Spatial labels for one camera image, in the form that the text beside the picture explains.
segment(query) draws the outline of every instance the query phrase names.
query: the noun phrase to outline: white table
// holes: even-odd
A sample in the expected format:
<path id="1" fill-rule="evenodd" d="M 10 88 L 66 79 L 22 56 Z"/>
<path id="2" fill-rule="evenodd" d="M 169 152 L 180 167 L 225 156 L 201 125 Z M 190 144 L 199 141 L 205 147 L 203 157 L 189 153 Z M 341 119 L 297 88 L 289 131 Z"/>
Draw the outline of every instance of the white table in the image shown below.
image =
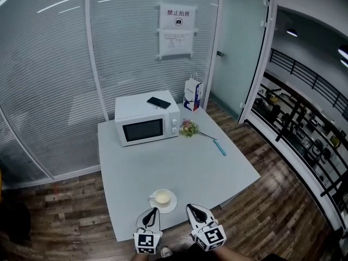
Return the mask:
<path id="1" fill-rule="evenodd" d="M 98 124 L 105 197 L 118 241 L 133 237 L 137 217 L 150 209 L 148 197 L 158 189 L 169 189 L 178 199 L 174 211 L 160 215 L 163 230 L 187 220 L 188 203 L 212 209 L 260 177 L 203 109 L 179 108 L 182 119 L 192 119 L 203 133 L 217 138 L 227 155 L 201 135 L 122 147 L 114 121 Z"/>

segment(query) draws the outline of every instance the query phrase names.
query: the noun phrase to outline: saucer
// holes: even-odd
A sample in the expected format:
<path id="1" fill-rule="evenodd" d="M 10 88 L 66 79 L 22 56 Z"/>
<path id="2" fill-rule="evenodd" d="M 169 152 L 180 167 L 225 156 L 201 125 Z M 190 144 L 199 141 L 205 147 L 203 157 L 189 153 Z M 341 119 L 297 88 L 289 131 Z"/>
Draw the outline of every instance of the saucer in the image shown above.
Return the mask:
<path id="1" fill-rule="evenodd" d="M 166 207 L 162 207 L 160 203 L 158 203 L 156 200 L 150 200 L 150 206 L 152 208 L 156 207 L 158 208 L 159 212 L 161 214 L 167 214 L 173 211 L 178 204 L 178 199 L 176 198 L 175 194 L 172 193 L 170 190 L 168 190 L 170 193 L 170 204 Z"/>

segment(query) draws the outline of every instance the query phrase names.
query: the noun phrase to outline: glass door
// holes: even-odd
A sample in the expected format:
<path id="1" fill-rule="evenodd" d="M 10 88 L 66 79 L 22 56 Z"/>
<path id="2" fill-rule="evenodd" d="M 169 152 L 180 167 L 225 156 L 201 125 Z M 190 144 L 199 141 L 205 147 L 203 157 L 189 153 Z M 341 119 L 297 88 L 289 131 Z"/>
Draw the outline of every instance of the glass door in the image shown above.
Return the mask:
<path id="1" fill-rule="evenodd" d="M 269 0 L 223 0 L 211 98 L 236 120 L 257 68 Z"/>

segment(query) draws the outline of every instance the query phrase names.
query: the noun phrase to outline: blue pen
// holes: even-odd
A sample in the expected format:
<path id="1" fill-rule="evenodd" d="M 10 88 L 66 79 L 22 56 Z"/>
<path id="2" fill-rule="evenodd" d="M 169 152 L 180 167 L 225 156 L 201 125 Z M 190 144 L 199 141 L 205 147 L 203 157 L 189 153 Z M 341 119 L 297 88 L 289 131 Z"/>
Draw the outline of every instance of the blue pen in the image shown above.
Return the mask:
<path id="1" fill-rule="evenodd" d="M 226 156 L 225 151 L 221 148 L 220 144 L 214 139 L 213 142 L 215 143 L 215 145 L 219 148 L 220 152 Z"/>

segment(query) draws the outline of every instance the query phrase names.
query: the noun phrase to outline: teacup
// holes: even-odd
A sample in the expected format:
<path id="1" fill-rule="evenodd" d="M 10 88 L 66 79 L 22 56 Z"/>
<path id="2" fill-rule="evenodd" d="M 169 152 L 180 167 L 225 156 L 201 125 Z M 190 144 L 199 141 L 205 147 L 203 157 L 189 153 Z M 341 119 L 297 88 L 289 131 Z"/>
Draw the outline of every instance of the teacup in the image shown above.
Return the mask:
<path id="1" fill-rule="evenodd" d="M 170 197 L 170 192 L 167 189 L 159 189 L 150 196 L 150 200 L 155 200 L 160 206 L 164 207 L 170 203 Z"/>

